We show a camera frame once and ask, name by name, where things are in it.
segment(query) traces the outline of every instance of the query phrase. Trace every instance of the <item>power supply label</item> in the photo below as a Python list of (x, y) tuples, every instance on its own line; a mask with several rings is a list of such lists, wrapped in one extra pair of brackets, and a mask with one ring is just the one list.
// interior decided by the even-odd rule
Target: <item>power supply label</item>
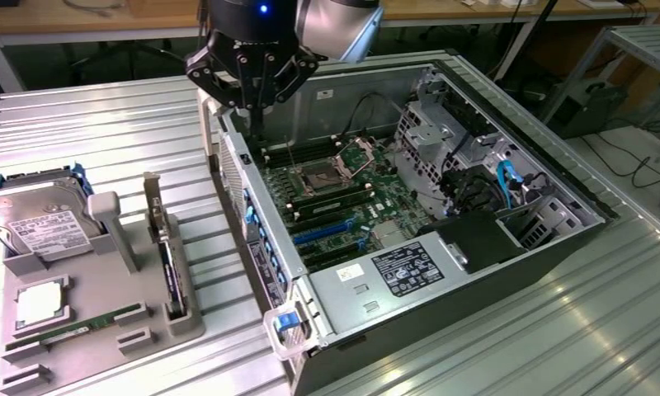
[(372, 257), (372, 262), (396, 297), (411, 294), (444, 278), (420, 242)]
[(259, 241), (255, 241), (248, 243), (248, 249), (252, 254), (252, 258), (255, 259), (255, 266), (260, 273), (262, 283), (264, 284), (264, 290), (267, 291), (267, 297), (272, 303), (272, 306), (276, 308), (284, 304), (284, 292), (280, 290), (279, 283), (276, 282), (275, 271), (268, 262), (264, 247)]
[(8, 223), (29, 250), (46, 255), (90, 244), (74, 212), (47, 214)]

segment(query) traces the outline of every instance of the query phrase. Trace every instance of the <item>hard drive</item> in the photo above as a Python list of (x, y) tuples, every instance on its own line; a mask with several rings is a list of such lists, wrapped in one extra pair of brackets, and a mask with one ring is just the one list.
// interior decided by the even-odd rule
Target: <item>hard drive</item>
[(12, 255), (35, 253), (51, 262), (91, 250), (104, 233), (88, 216), (91, 186), (83, 173), (64, 169), (0, 176), (0, 240)]

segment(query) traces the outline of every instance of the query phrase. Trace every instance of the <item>motherboard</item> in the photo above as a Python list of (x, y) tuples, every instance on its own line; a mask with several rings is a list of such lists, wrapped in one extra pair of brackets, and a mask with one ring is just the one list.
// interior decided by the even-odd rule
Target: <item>motherboard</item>
[(294, 159), (308, 157), (290, 149), (291, 163), (262, 170), (311, 271), (404, 242), (434, 220), (400, 180), (396, 152), (363, 137), (336, 140), (335, 147), (335, 155), (303, 162)]

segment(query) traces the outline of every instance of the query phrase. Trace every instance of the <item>wooden table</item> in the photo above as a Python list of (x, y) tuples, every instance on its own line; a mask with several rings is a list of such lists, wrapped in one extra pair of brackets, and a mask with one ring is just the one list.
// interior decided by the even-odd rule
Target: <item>wooden table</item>
[[(659, 0), (643, 0), (649, 8), (645, 23), (660, 13)], [(514, 19), (525, 28), (514, 42), (501, 74), (511, 66), (546, 0), (538, 6), (522, 7)], [(466, 6), (458, 0), (384, 0), (384, 27), (447, 26), (510, 22), (514, 9), (477, 3)], [(127, 7), (106, 18), (70, 8), (62, 0), (21, 0), (20, 7), (0, 8), (0, 85), (5, 92), (23, 91), (23, 84), (3, 54), (8, 45), (37, 45), (94, 41), (146, 40), (194, 37), (199, 34), (195, 16), (136, 18)], [(595, 10), (577, 0), (561, 0), (549, 21), (627, 18), (629, 8)]]

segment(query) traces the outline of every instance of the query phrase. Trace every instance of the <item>robotic arm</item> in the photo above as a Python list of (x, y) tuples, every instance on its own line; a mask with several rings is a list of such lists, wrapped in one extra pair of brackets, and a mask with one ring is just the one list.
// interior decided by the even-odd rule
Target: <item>robotic arm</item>
[[(364, 59), (383, 9), (379, 0), (207, 1), (208, 42), (188, 58), (186, 74), (218, 101), (250, 114), (260, 130), (266, 109), (287, 101), (316, 71), (314, 52)], [(216, 76), (214, 64), (234, 82)]]

